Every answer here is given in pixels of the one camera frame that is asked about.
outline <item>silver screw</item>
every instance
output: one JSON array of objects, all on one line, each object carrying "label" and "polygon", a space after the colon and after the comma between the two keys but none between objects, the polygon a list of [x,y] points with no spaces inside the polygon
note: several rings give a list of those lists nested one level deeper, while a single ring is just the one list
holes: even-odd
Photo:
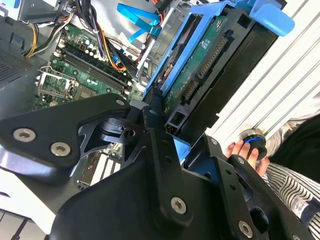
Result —
[{"label": "silver screw", "polygon": [[217,141],[216,141],[215,139],[213,139],[213,138],[211,138],[210,141],[211,141],[214,145],[217,145],[217,144],[218,144]]},{"label": "silver screw", "polygon": [[295,234],[292,234],[292,237],[293,237],[293,240],[300,240],[300,238]]},{"label": "silver screw", "polygon": [[246,223],[245,221],[239,221],[238,222],[238,227],[240,229],[240,231],[248,238],[248,239],[252,239],[252,237],[254,236],[254,233],[252,232],[251,227],[248,225],[248,223]]},{"label": "silver screw", "polygon": [[117,100],[117,101],[115,101],[117,104],[119,104],[119,105],[121,105],[121,106],[123,106],[123,105],[125,105],[125,103],[123,102],[123,101],[121,101],[121,100]]},{"label": "silver screw", "polygon": [[222,20],[220,19],[216,22],[216,28],[219,29],[221,25],[222,25]]},{"label": "silver screw", "polygon": [[149,110],[149,112],[150,112],[150,113],[152,113],[153,115],[158,116],[158,113],[156,113],[156,111],[155,111],[155,110],[153,110],[153,109],[150,109],[150,110]]},{"label": "silver screw", "polygon": [[18,128],[13,132],[13,137],[20,142],[28,143],[36,138],[36,133],[29,128]]},{"label": "silver screw", "polygon": [[238,160],[239,160],[239,163],[245,164],[245,161],[241,157],[238,157]]},{"label": "silver screw", "polygon": [[55,142],[51,145],[51,152],[58,157],[68,156],[71,152],[71,148],[68,144],[64,142]]},{"label": "silver screw", "polygon": [[171,199],[171,207],[178,214],[185,214],[187,211],[186,203],[180,197],[177,196],[174,196]]}]

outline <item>orange wire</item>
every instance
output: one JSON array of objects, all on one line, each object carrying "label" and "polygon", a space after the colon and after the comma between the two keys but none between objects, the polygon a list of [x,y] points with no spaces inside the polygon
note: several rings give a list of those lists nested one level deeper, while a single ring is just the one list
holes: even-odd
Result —
[{"label": "orange wire", "polygon": [[107,42],[106,42],[106,38],[105,38],[105,33],[104,33],[104,31],[101,29],[101,27],[100,27],[99,24],[98,24],[98,28],[99,28],[99,30],[100,30],[100,32],[101,32],[101,36],[102,36],[102,39],[103,39],[103,44],[104,44],[104,47],[105,47],[105,51],[106,51],[106,54],[108,55],[108,58],[109,58],[109,60],[110,60],[111,65],[112,65],[115,69],[117,69],[118,71],[126,70],[126,67],[119,68],[119,67],[114,63],[114,61],[113,61],[112,58],[111,58],[111,55],[110,55],[110,52],[109,52],[109,48],[108,48],[108,46],[107,46]]},{"label": "orange wire", "polygon": [[164,17],[162,16],[162,13],[159,14],[159,16],[160,16],[160,18],[161,18],[161,22],[159,23],[159,25],[161,25],[161,24],[163,23],[163,21],[164,21]]}]

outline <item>electronic component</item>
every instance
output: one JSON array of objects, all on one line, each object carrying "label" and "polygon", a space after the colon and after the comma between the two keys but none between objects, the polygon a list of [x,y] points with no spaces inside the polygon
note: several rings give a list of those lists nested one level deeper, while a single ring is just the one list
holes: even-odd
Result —
[{"label": "electronic component", "polygon": [[79,86],[76,90],[76,94],[74,99],[80,100],[80,99],[86,99],[93,96],[96,96],[97,94],[94,91],[91,91],[90,89],[86,88],[85,86]]},{"label": "electronic component", "polygon": [[197,73],[197,69],[201,68],[199,70],[199,74],[203,75],[210,66],[209,62],[212,64],[213,59],[217,57],[217,54],[215,53],[221,51],[221,47],[219,48],[219,50],[216,50],[216,48],[214,48],[209,60],[205,63],[205,65],[201,67],[203,59],[210,52],[211,46],[214,44],[216,38],[219,36],[222,27],[226,24],[227,20],[228,19],[225,16],[218,16],[216,20],[210,25],[210,27],[204,34],[203,38],[200,40],[192,56],[190,57],[185,67],[181,71],[179,77],[176,79],[170,91],[164,98],[164,113],[166,115],[170,112],[171,108],[174,107],[174,102],[181,95],[182,92],[186,90],[186,96],[188,98],[190,97],[195,87],[197,86],[197,83],[195,82],[196,80],[194,79],[194,75]]}]

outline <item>finger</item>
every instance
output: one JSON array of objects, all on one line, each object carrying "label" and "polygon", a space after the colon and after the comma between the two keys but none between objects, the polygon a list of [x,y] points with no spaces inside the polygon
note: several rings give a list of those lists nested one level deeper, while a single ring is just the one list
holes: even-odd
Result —
[{"label": "finger", "polygon": [[263,158],[260,161],[259,165],[256,167],[256,172],[262,177],[266,173],[269,164],[270,164],[269,158],[267,157]]},{"label": "finger", "polygon": [[249,153],[249,150],[250,150],[250,143],[245,143],[240,152],[239,152],[239,155],[241,157],[243,157],[244,159],[247,159],[248,158],[248,153]]},{"label": "finger", "polygon": [[234,148],[232,150],[232,154],[239,154],[242,144],[244,144],[244,141],[242,139],[240,139],[235,145]]},{"label": "finger", "polygon": [[254,169],[256,169],[256,161],[258,159],[258,155],[259,155],[259,151],[258,149],[254,148],[251,151],[251,154],[248,158],[248,163],[251,165],[251,167],[253,167]]},{"label": "finger", "polygon": [[229,158],[232,154],[233,149],[235,148],[235,143],[232,143],[230,146],[227,147],[227,149],[225,150],[224,155]]}]

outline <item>metal bracket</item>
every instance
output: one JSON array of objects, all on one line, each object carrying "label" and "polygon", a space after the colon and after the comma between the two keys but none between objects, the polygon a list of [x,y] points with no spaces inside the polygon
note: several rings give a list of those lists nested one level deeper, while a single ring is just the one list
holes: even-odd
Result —
[{"label": "metal bracket", "polygon": [[[61,72],[55,71],[55,70],[53,70],[53,68],[51,66],[43,66],[39,69],[39,71],[42,73],[40,76],[37,77],[37,79],[39,78],[39,83],[38,83],[38,92],[39,93],[48,94],[48,95],[52,95],[52,96],[63,98],[63,99],[70,98],[68,95],[68,92],[69,92],[70,88],[76,84],[75,78],[70,77],[68,75],[65,75]],[[62,93],[57,93],[54,91],[44,89],[44,83],[45,83],[47,77],[52,77],[52,78],[56,79],[57,81],[65,81],[65,86],[64,86],[64,90],[62,91]]]}]

